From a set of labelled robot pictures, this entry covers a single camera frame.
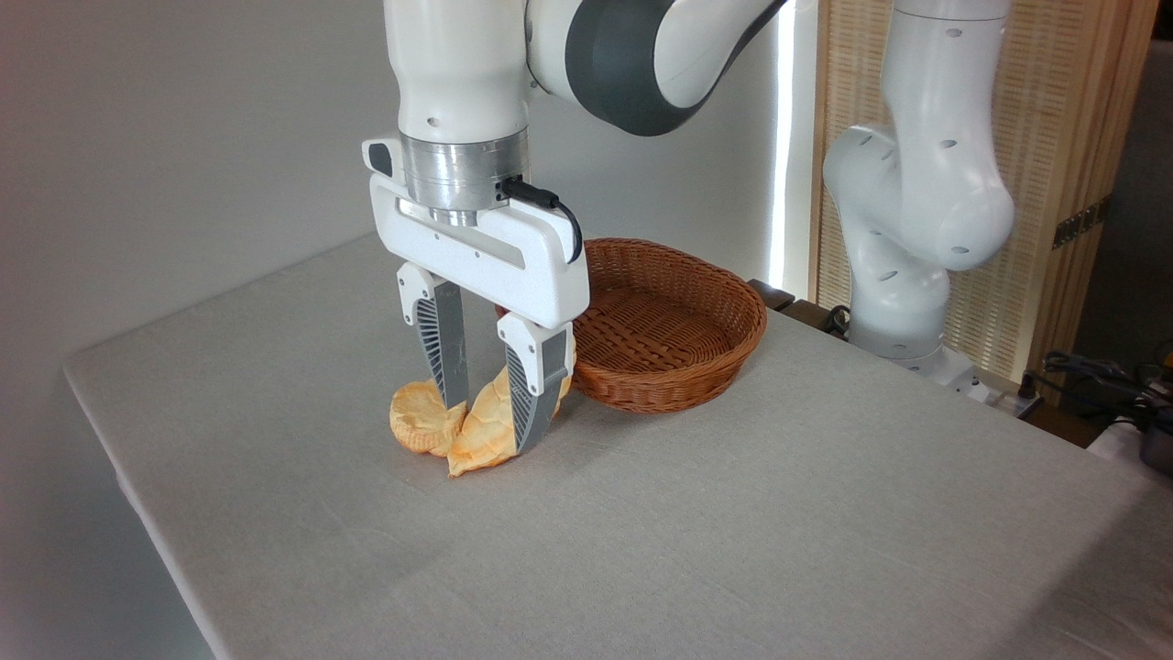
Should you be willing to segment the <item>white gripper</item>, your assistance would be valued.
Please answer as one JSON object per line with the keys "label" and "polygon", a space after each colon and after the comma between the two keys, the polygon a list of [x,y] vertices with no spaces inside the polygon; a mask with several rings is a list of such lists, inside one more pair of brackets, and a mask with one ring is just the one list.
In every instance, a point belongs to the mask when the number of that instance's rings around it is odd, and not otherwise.
{"label": "white gripper", "polygon": [[567,218],[524,200],[484,210],[474,226],[435,220],[408,196],[401,156],[396,137],[362,143],[378,237],[408,260],[396,272],[405,322],[415,327],[445,408],[452,409],[469,392],[460,287],[514,312],[499,318],[499,338],[510,375],[511,427],[523,454],[549,429],[561,386],[574,373],[567,322],[590,301],[586,256],[570,259],[576,241]]}

